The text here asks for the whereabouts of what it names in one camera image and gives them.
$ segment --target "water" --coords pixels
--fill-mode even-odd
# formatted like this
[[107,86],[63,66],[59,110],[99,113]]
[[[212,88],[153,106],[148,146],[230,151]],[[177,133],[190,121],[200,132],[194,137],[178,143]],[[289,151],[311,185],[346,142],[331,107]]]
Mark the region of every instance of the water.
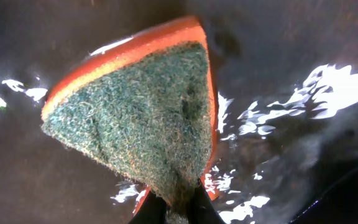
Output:
[[[358,189],[358,1],[190,3],[219,91],[221,142],[206,176],[219,214],[227,223],[358,223],[353,188],[325,197],[347,179]],[[184,8],[0,1],[0,223],[132,218],[144,186],[45,136],[40,110],[63,74],[108,48],[99,46]]]

